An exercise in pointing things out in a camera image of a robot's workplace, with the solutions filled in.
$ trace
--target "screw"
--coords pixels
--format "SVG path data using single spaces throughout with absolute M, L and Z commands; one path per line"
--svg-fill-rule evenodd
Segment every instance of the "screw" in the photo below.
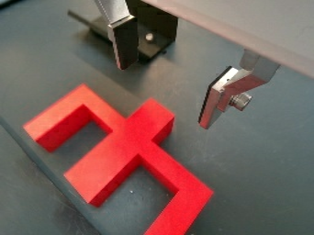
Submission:
M 152 42 L 154 41 L 154 34 L 152 33 L 147 33 L 146 36 L 144 36 L 146 40 L 148 42 Z
M 247 93 L 242 93 L 231 97 L 230 105 L 238 110 L 243 111 L 251 100 L 251 96 Z

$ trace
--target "gray surface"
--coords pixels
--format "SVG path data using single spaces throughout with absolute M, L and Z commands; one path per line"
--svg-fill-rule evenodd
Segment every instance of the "gray surface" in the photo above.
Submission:
M 314 1 L 143 1 L 314 78 Z
M 0 161 L 0 234 L 98 235 L 1 126 Z
M 108 44 L 67 18 L 67 9 L 80 4 L 88 7 L 86 1 L 28 0 L 0 12 L 0 112 L 102 234 L 142 234 L 171 196 L 142 169 L 100 209 L 68 188 L 62 172 L 103 133 L 90 125 L 50 154 L 23 124 L 80 83 L 124 116 L 148 97 L 175 113 L 162 147 L 215 190 L 187 234 L 311 235 L 313 80 L 282 67 L 271 83 L 251 92 L 247 110 L 230 109 L 203 130 L 198 115 L 207 85 L 238 63 L 242 48 L 180 21 L 167 54 L 122 72 Z

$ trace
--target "red block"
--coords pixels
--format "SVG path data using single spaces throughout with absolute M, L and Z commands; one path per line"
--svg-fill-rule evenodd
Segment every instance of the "red block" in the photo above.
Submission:
M 111 134 L 64 174 L 84 201 L 99 207 L 142 165 L 174 193 L 144 234 L 185 234 L 214 192 L 158 147 L 171 133 L 174 114 L 148 99 L 123 118 L 83 84 L 24 129 L 46 150 L 54 151 L 90 121 Z

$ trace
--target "red plastic piece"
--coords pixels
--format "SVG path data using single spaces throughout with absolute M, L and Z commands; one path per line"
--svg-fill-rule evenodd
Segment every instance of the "red plastic piece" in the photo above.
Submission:
M 146 235 L 182 235 L 207 203 L 213 190 L 158 144 L 172 130 L 174 114 L 148 99 L 123 118 L 83 84 L 25 125 L 32 139 L 54 151 L 90 122 L 111 133 L 64 176 L 84 201 L 99 207 L 139 165 L 174 193 Z

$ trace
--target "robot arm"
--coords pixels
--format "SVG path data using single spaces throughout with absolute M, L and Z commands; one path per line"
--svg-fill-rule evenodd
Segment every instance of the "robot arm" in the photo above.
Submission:
M 98 9 L 110 22 L 108 38 L 119 69 L 124 70 L 139 59 L 138 22 L 130 14 L 126 0 L 95 0 Z
M 271 80 L 279 64 L 253 51 L 245 50 L 241 67 L 241 70 L 229 67 L 209 86 L 199 117 L 199 123 L 205 129 L 210 128 L 229 106 L 234 106 L 241 111 L 245 110 L 251 99 L 246 91 Z

